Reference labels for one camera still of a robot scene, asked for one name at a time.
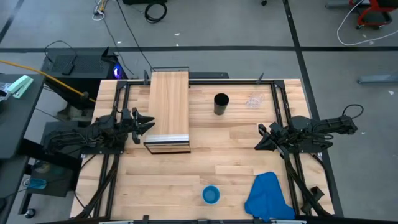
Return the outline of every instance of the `blue towel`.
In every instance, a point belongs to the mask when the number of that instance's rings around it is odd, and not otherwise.
[[[244,209],[246,213],[264,221],[270,218],[294,219],[293,208],[286,205],[278,178],[273,172],[256,177]]]

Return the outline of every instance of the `wooden tabletop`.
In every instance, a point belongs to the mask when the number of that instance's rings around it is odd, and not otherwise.
[[[94,118],[110,114],[116,82],[101,82]],[[292,116],[309,116],[300,80],[285,80],[285,85]],[[151,115],[149,92],[149,86],[132,86],[128,108],[136,107],[143,115]],[[229,105],[223,116],[217,116],[213,113],[213,98],[221,92],[229,96]],[[264,96],[259,108],[246,104],[253,93]],[[291,205],[287,174],[278,152],[254,150],[261,139],[257,125],[268,127],[276,121],[269,85],[191,85],[189,112],[191,154],[151,155],[143,145],[127,140],[119,163],[113,220],[142,220],[143,215],[149,215],[151,220],[251,219],[243,205],[255,176],[265,172],[278,176],[285,201]],[[96,156],[80,173],[76,193],[83,204],[89,202],[98,187],[102,160],[103,156]],[[321,188],[325,196],[320,204],[333,213],[322,166],[308,154],[302,154],[301,160],[307,187]],[[221,191],[216,205],[207,205],[201,198],[203,188],[209,184]],[[296,191],[302,204],[297,186]],[[81,210],[75,200],[70,216]]]

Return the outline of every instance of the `black cup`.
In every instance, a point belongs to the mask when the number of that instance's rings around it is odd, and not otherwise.
[[[229,103],[229,98],[224,93],[219,93],[214,97],[214,113],[223,115]]]

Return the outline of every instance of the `blue bowl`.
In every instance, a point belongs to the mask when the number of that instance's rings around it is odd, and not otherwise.
[[[220,190],[214,185],[209,185],[203,189],[201,196],[204,201],[209,205],[217,204],[220,200]]]

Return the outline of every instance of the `gray floor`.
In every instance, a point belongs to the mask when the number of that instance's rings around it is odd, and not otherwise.
[[[0,1],[0,28],[12,14],[17,0]],[[290,0],[301,46],[341,46],[336,29],[349,9],[325,9],[322,0]],[[268,0],[262,7],[258,0],[169,0],[166,18],[148,24],[136,9],[145,5],[122,4],[140,46],[219,46],[263,45],[293,46],[292,36],[281,0]],[[73,47],[113,46],[103,22],[91,20],[92,0],[25,0],[15,17],[1,48],[42,48],[55,40]],[[357,15],[349,16],[341,29],[345,42],[358,42],[398,29],[398,23],[382,30],[356,30]],[[119,47],[135,47],[119,13],[110,0],[106,21]],[[377,40],[365,47],[398,46],[398,35]],[[228,72],[231,78],[301,78],[294,51],[186,51],[146,52],[155,67],[189,66],[193,72]],[[126,65],[142,77],[149,70],[139,52],[122,52]],[[360,103],[365,113],[356,124],[354,136],[336,136],[330,149],[338,193],[344,215],[398,221],[398,110],[397,85],[358,85],[360,75],[398,70],[398,52],[304,52],[305,64],[321,118],[339,116],[351,103]],[[40,68],[43,53],[0,53],[0,59]],[[0,64],[0,72],[31,73]],[[43,91],[37,107],[54,115],[65,106],[56,94]],[[26,138],[40,142],[44,124],[51,116],[35,110]],[[54,198],[35,195],[31,207],[38,214],[31,220],[16,215],[22,194],[18,195],[8,223],[38,223],[68,218],[73,195]]]

